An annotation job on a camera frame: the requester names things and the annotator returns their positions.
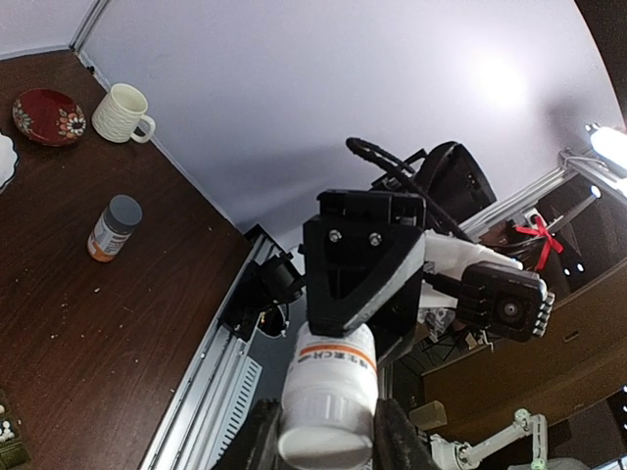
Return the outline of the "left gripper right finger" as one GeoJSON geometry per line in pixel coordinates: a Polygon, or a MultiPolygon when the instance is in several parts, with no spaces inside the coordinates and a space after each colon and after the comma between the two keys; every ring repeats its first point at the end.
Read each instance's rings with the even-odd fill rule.
{"type": "Polygon", "coordinates": [[[379,399],[374,416],[373,469],[435,469],[430,451],[394,399],[379,399]]]}

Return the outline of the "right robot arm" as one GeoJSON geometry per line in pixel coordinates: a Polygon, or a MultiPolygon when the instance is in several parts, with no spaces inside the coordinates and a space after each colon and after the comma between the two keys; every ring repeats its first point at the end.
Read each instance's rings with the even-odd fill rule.
{"type": "Polygon", "coordinates": [[[380,362],[404,355],[429,316],[527,341],[534,279],[461,228],[496,199],[466,148],[447,142],[402,160],[360,138],[347,146],[382,175],[367,190],[321,192],[304,224],[310,332],[367,330],[380,362]]]}

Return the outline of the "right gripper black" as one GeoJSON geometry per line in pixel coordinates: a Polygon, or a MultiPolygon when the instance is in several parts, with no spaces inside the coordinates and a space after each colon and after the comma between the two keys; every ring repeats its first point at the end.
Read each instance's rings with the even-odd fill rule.
{"type": "Polygon", "coordinates": [[[426,204],[416,194],[327,190],[303,226],[307,320],[318,336],[345,338],[363,325],[376,361],[407,353],[425,264],[426,204]]]}

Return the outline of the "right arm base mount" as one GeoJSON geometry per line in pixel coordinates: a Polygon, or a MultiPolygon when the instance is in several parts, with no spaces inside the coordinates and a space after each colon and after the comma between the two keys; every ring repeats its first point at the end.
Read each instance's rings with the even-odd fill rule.
{"type": "Polygon", "coordinates": [[[256,333],[284,338],[290,327],[290,305],[305,291],[304,275],[294,265],[294,256],[260,225],[248,230],[245,238],[252,245],[252,257],[245,262],[218,324],[246,342],[256,333]]]}

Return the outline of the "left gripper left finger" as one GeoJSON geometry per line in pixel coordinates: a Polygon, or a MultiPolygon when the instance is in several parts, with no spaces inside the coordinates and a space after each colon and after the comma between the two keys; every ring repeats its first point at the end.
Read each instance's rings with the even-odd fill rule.
{"type": "Polygon", "coordinates": [[[230,469],[284,468],[277,450],[280,417],[278,400],[256,402],[229,447],[230,469]]]}

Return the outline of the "green pill organizer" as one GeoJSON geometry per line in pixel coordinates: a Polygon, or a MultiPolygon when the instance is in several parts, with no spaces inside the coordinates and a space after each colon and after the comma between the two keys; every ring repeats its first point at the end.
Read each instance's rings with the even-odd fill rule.
{"type": "Polygon", "coordinates": [[[1,391],[1,470],[19,469],[30,462],[18,420],[7,395],[1,391]]]}

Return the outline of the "small white pill bottle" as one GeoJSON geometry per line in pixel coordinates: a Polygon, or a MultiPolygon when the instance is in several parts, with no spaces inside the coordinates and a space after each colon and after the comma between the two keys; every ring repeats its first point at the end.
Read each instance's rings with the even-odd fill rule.
{"type": "Polygon", "coordinates": [[[304,324],[281,397],[279,456],[294,469],[362,469],[373,454],[378,396],[367,326],[331,338],[304,324]]]}

